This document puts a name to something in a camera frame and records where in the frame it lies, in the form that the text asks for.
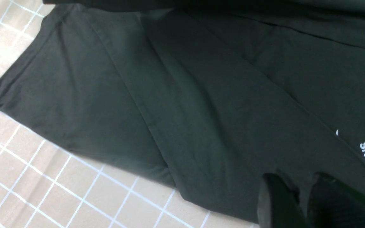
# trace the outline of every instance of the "tiled floor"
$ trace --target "tiled floor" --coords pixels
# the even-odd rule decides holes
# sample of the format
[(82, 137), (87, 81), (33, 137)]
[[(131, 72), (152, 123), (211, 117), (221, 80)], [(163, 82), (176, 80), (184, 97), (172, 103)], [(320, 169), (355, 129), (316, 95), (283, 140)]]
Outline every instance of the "tiled floor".
[[(0, 0), (0, 76), (52, 6)], [(206, 211), (173, 189), (76, 157), (0, 112), (2, 228), (255, 228)]]

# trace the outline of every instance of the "folded clothing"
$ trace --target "folded clothing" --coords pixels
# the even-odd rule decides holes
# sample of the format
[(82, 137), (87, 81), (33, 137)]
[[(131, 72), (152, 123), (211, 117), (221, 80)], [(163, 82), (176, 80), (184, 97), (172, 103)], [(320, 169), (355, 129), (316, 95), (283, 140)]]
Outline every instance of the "folded clothing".
[(354, 90), (365, 88), (365, 36), (347, 36), (365, 20), (310, 15), (321, 20), (56, 6), (0, 78), (0, 110), (251, 222), (262, 174), (276, 169), (304, 210), (315, 172), (365, 194), (365, 89)]

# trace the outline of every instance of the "black fabric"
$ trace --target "black fabric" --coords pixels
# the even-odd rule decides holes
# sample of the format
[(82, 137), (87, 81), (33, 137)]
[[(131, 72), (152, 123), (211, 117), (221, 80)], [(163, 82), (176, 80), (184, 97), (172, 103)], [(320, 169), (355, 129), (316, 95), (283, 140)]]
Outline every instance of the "black fabric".
[(347, 33), (365, 19), (310, 13), (57, 6), (0, 79), (0, 110), (252, 222), (277, 169), (304, 211), (315, 172), (365, 194), (365, 36)]

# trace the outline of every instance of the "black t-shirt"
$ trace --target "black t-shirt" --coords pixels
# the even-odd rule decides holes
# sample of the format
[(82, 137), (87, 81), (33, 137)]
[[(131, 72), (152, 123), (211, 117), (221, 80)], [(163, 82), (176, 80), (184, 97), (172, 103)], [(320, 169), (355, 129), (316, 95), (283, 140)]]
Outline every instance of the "black t-shirt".
[(365, 19), (265, 10), (57, 6), (0, 79), (0, 110), (252, 222), (277, 169), (304, 210), (315, 172), (365, 194)]

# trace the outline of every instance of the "black garment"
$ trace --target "black garment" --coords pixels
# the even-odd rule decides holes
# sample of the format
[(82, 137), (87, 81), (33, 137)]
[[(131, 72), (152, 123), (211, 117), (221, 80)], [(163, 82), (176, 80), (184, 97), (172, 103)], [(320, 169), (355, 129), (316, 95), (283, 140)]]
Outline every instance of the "black garment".
[(315, 172), (365, 194), (365, 19), (286, 10), (57, 6), (0, 79), (0, 110), (252, 222), (276, 169), (304, 210)]

